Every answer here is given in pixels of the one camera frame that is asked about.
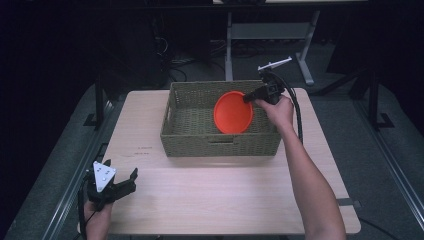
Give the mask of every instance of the person's right arm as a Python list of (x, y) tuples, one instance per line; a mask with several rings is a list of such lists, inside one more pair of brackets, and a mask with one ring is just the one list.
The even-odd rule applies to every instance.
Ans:
[(346, 239), (343, 218), (327, 180), (309, 157), (293, 128), (293, 104), (282, 96), (277, 105), (256, 100), (280, 133), (306, 239)]

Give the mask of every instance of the wooden table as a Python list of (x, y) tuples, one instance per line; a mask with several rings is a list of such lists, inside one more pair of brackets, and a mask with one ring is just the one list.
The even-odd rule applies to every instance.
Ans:
[[(296, 89), (304, 144), (338, 199), (349, 198), (305, 90)], [(303, 234), (283, 143), (271, 157), (168, 158), (160, 131), (169, 91), (128, 94), (104, 159), (115, 183), (139, 169), (137, 191), (114, 205), (110, 232), (131, 235)], [(347, 233), (360, 223), (340, 207)]]

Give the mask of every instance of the red-orange frisbee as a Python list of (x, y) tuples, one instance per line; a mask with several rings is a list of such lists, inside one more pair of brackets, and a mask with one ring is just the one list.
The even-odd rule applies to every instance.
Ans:
[(242, 133), (252, 122), (252, 103), (245, 103), (243, 95), (239, 91), (227, 92), (216, 102), (213, 116), (216, 127), (222, 133)]

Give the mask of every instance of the rectangular basket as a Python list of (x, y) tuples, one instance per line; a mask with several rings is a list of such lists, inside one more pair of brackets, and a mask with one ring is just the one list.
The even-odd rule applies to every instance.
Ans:
[(272, 156), (281, 137), (265, 111), (253, 104), (249, 128), (241, 134), (223, 134), (215, 126), (213, 109), (229, 91), (245, 94), (261, 81), (172, 83), (162, 123), (161, 141), (168, 157)]

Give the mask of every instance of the metal leg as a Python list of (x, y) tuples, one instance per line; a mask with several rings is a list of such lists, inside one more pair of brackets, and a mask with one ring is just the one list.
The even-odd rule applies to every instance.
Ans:
[(309, 85), (309, 86), (314, 84), (314, 80), (312, 79), (312, 75), (309, 72), (309, 68), (305, 60), (309, 50), (309, 46), (311, 45), (312, 37), (314, 36), (315, 27), (318, 22), (319, 14), (320, 14), (320, 11), (314, 12), (311, 23), (309, 25), (307, 36), (305, 38), (305, 46), (303, 47), (302, 52), (296, 53), (297, 61), (299, 62), (299, 66), (300, 66), (300, 70), (302, 71), (303, 78), (305, 79), (306, 85)]
[(227, 23), (227, 55), (225, 56), (225, 81), (233, 81), (233, 63), (231, 62), (231, 12)]

